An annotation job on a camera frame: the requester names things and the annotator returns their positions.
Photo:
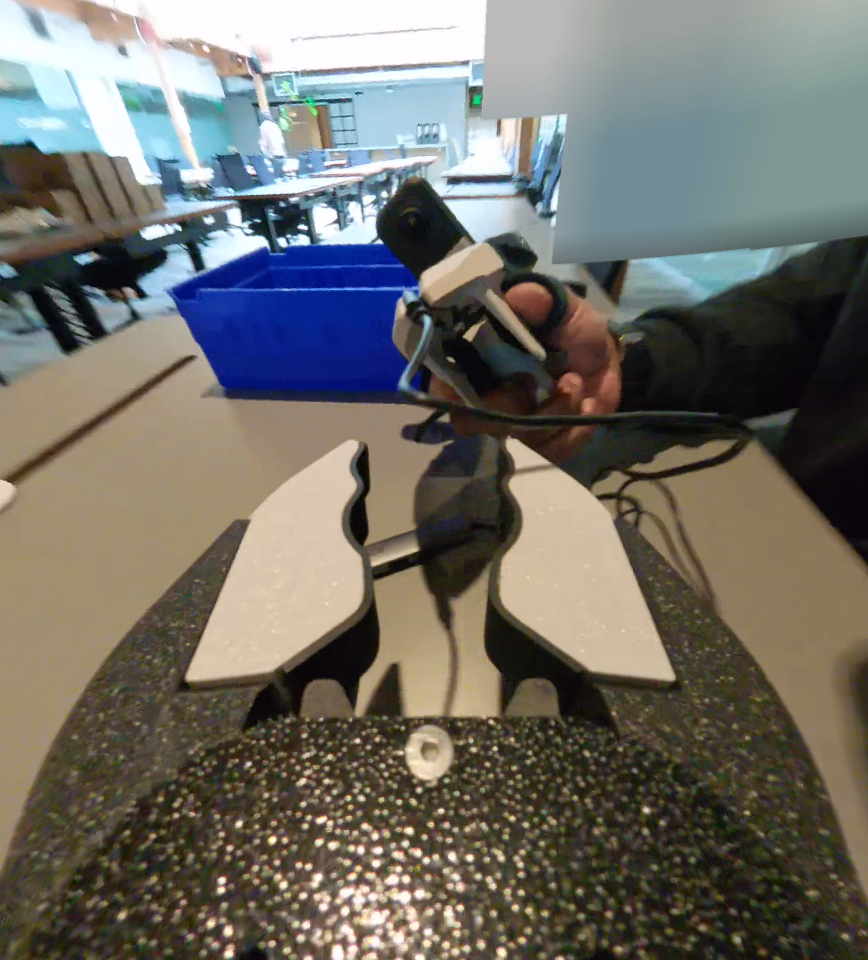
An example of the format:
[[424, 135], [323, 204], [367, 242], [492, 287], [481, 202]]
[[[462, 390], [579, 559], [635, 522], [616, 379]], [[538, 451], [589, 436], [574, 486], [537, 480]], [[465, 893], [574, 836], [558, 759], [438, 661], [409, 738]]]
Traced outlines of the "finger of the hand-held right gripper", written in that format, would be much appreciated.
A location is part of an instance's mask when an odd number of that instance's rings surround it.
[[547, 351], [514, 313], [501, 290], [505, 262], [487, 243], [467, 246], [442, 259], [420, 277], [421, 300], [434, 309], [484, 308], [526, 354], [547, 361]]
[[481, 392], [495, 385], [495, 376], [472, 342], [464, 336], [464, 312], [429, 306], [419, 294], [403, 294], [395, 308], [392, 342], [406, 360], [397, 389], [417, 403], [440, 401], [419, 387], [426, 372], [452, 390], [464, 407], [481, 406]]

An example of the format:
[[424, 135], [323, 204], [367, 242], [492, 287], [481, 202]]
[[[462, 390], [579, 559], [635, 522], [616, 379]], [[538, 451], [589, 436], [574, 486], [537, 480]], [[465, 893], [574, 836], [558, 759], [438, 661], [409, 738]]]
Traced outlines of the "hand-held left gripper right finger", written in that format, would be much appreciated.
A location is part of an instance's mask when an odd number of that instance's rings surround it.
[[510, 532], [489, 569], [488, 613], [574, 673], [622, 686], [677, 683], [606, 507], [518, 440], [502, 449]]

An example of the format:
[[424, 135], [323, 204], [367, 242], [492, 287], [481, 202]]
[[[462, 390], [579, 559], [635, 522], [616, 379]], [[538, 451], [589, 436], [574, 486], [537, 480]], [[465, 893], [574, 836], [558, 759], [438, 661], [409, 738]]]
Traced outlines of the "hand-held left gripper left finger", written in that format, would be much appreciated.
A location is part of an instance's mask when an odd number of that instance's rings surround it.
[[253, 512], [185, 683], [192, 690], [272, 680], [366, 620], [375, 605], [366, 516], [368, 447], [349, 439]]

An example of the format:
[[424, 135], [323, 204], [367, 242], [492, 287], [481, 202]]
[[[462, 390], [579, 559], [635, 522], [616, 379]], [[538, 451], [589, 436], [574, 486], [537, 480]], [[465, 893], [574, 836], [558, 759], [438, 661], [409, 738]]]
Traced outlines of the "black pen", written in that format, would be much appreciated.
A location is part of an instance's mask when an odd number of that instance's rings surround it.
[[424, 524], [369, 544], [367, 556], [371, 573], [374, 579], [380, 580], [424, 567], [451, 551], [474, 544], [481, 535], [496, 533], [494, 524], [462, 518]]

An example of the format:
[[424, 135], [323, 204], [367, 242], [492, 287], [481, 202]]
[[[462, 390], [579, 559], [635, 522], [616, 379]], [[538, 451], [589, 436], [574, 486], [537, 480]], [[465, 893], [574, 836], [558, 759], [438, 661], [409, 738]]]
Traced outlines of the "person's right forearm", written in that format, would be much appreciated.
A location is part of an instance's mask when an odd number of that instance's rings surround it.
[[868, 236], [633, 320], [619, 409], [742, 420], [794, 411], [783, 461], [868, 456]]

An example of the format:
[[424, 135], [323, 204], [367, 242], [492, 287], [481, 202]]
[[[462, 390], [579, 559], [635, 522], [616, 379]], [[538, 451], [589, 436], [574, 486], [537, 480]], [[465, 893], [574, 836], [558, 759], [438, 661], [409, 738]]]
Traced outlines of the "person's right hand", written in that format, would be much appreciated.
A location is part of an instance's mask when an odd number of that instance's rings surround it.
[[[534, 381], [512, 378], [482, 395], [486, 409], [517, 416], [605, 416], [613, 414], [621, 399], [621, 356], [608, 329], [606, 317], [591, 303], [567, 292], [567, 310], [558, 328], [547, 339], [549, 347], [565, 354], [565, 372], [548, 400], [536, 400]], [[463, 413], [450, 415], [452, 426], [464, 437], [512, 437], [541, 457], [561, 464], [580, 451], [595, 427], [517, 427], [490, 423]]]

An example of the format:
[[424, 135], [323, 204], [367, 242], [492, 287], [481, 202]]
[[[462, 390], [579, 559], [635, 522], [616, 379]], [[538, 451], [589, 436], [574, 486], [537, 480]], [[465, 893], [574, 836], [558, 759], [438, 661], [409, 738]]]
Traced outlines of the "row of wooden tables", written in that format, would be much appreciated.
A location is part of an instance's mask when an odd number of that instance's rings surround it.
[[434, 153], [373, 161], [337, 171], [294, 176], [232, 193], [242, 224], [265, 239], [273, 252], [281, 252], [294, 238], [320, 243], [315, 211], [328, 208], [340, 230], [350, 225], [350, 207], [366, 215], [366, 199], [380, 212], [386, 201], [412, 177], [426, 178], [439, 161]]

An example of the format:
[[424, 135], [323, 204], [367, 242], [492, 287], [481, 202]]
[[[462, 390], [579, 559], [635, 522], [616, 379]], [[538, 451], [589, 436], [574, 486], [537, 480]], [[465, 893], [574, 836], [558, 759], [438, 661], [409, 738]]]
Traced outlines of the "blue plastic bin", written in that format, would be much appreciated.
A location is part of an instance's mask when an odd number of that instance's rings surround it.
[[170, 296], [227, 393], [393, 394], [395, 306], [416, 286], [379, 244], [260, 248]]

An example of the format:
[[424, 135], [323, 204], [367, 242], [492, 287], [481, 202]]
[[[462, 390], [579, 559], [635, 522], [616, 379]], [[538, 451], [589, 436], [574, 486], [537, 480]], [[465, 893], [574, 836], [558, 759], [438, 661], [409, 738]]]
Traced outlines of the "blue office chair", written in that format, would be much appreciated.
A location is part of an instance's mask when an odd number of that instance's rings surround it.
[[214, 157], [215, 185], [234, 193], [241, 193], [258, 186], [255, 174], [238, 152], [218, 153]]

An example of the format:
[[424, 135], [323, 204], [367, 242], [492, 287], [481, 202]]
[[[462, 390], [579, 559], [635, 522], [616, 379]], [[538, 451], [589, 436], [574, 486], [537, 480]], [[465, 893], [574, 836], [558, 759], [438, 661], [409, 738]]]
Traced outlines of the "row of brown cardboard boxes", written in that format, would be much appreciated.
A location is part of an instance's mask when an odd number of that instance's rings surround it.
[[75, 227], [127, 222], [166, 209], [160, 186], [139, 182], [126, 157], [0, 146], [0, 208], [46, 210]]

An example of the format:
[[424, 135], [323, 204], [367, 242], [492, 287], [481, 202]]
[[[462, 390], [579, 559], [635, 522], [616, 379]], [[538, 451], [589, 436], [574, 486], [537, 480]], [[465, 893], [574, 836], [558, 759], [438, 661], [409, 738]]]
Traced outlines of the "long wooden table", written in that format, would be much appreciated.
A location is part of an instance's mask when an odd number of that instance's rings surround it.
[[128, 221], [49, 229], [0, 240], [0, 300], [27, 295], [64, 354], [104, 339], [108, 331], [88, 299], [77, 257], [117, 245], [132, 257], [181, 247], [196, 271], [204, 268], [200, 246], [227, 229], [233, 197], [178, 200], [160, 211]]

